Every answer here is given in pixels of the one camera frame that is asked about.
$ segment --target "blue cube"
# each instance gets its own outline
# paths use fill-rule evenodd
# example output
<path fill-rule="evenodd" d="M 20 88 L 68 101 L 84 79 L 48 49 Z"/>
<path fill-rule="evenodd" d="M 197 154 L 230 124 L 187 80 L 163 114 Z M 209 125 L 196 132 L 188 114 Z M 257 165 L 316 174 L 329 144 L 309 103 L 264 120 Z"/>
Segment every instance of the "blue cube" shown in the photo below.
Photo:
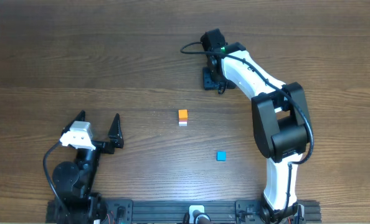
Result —
<path fill-rule="evenodd" d="M 227 152 L 218 151 L 217 152 L 217 161 L 225 161 L 227 159 Z"/>

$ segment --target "orange cube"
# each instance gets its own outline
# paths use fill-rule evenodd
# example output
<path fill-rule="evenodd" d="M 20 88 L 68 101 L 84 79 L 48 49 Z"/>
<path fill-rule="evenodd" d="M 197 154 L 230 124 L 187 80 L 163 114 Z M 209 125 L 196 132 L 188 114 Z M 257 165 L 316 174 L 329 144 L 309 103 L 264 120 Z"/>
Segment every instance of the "orange cube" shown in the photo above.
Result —
<path fill-rule="evenodd" d="M 178 110 L 179 122 L 187 122 L 187 110 Z"/>

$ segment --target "cable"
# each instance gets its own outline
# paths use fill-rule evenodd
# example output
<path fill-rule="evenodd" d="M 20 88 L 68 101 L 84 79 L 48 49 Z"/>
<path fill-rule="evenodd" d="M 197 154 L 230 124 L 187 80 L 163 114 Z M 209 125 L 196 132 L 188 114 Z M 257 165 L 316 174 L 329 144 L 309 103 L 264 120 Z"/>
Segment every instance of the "cable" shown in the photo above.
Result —
<path fill-rule="evenodd" d="M 60 199 L 58 193 L 56 192 L 54 184 L 52 183 L 52 180 L 50 179 L 50 176 L 49 176 L 49 173 L 48 173 L 48 168 L 47 168 L 47 158 L 48 158 L 49 154 L 54 149 L 56 149 L 56 147 L 58 147 L 59 145 L 60 145 L 60 141 L 58 141 L 56 144 L 54 144 L 54 146 L 52 146 L 47 151 L 47 153 L 44 155 L 44 159 L 42 160 L 42 165 L 44 165 L 45 176 L 47 177 L 49 186 L 51 187 L 53 193 L 55 194 L 56 200 L 60 203 L 60 206 L 62 207 L 63 211 L 66 214 L 66 218 L 69 220 L 69 223 L 72 224 L 72 219 L 70 218 L 70 212 L 67 210 L 67 208 L 66 208 L 65 204 L 63 203 L 62 199 Z"/>
<path fill-rule="evenodd" d="M 279 224 L 283 219 L 283 215 L 287 211 L 288 203 L 289 203 L 289 200 L 290 200 L 290 183 L 291 183 L 291 176 L 292 176 L 292 164 L 301 165 L 301 164 L 305 163 L 311 157 L 312 152 L 314 150 L 314 134 L 313 134 L 313 131 L 312 131 L 311 124 L 308 122 L 308 119 L 305 116 L 305 113 L 303 112 L 303 110 L 300 108 L 300 106 L 286 92 L 284 92 L 283 90 L 279 89 L 278 87 L 276 87 L 275 85 L 270 83 L 268 78 L 265 78 L 260 73 L 260 71 L 258 71 L 250 62 L 246 61 L 246 59 L 238 58 L 238 57 L 235 57 L 233 55 L 229 55 L 229 54 L 225 54 L 225 53 L 221 53 L 221 52 L 205 52 L 205 51 L 203 51 L 203 52 L 201 52 L 201 51 L 186 52 L 186 51 L 184 51 L 185 48 L 187 48 L 189 46 L 192 46 L 192 45 L 196 45 L 196 44 L 202 44 L 202 42 L 192 42 L 190 44 L 187 44 L 187 45 L 185 45 L 184 47 L 181 48 L 180 52 L 182 54 L 211 55 L 211 56 L 218 56 L 218 57 L 221 57 L 221 58 L 229 57 L 229 58 L 238 60 L 238 61 L 248 65 L 249 68 L 251 68 L 252 71 L 254 71 L 265 82 L 266 85 L 270 86 L 274 90 L 278 91 L 281 95 L 283 95 L 288 100 L 288 102 L 297 110 L 298 114 L 301 116 L 301 118 L 304 121 L 304 127 L 307 131 L 308 139 L 310 140 L 310 148 L 308 149 L 307 155 L 302 160 L 300 160 L 300 161 L 291 161 L 291 162 L 288 163 L 289 178 L 288 178 L 288 189 L 287 189 L 287 199 L 286 199 L 287 202 L 286 202 L 286 205 L 285 205 L 285 209 L 282 213 L 282 217 L 277 222 L 277 224 Z"/>

